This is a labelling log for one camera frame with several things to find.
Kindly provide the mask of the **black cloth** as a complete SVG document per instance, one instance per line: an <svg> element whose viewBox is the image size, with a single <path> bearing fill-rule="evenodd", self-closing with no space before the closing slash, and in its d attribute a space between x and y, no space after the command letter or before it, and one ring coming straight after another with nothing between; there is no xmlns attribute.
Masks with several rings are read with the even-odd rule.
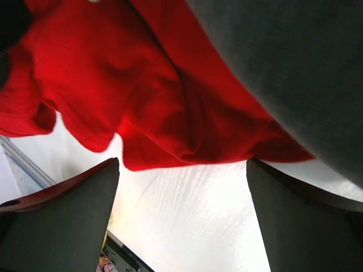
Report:
<svg viewBox="0 0 363 272"><path fill-rule="evenodd" d="M313 159L362 185L362 2L185 2L264 110Z"/></svg>

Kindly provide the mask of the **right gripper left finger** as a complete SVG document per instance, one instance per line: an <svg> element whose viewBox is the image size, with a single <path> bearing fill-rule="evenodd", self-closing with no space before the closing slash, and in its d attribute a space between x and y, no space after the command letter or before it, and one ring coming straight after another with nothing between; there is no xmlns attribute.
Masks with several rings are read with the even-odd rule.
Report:
<svg viewBox="0 0 363 272"><path fill-rule="evenodd" d="M110 158L1 204L1 271L96 271L118 182Z"/></svg>

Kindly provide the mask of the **red cloth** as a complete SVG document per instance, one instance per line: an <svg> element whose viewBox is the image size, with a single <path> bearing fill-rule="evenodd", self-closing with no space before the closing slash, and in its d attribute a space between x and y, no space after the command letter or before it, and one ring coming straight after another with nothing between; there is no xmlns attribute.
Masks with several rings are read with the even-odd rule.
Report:
<svg viewBox="0 0 363 272"><path fill-rule="evenodd" d="M2 1L1 134L49 134L58 116L93 152L119 135L131 171L313 159L185 1Z"/></svg>

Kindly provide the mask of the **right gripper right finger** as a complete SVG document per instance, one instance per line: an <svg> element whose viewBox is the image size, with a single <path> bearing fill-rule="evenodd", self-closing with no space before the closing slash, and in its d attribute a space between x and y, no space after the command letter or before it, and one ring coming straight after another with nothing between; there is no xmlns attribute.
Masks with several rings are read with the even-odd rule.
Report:
<svg viewBox="0 0 363 272"><path fill-rule="evenodd" d="M362 271L362 202L257 159L247 182L271 271Z"/></svg>

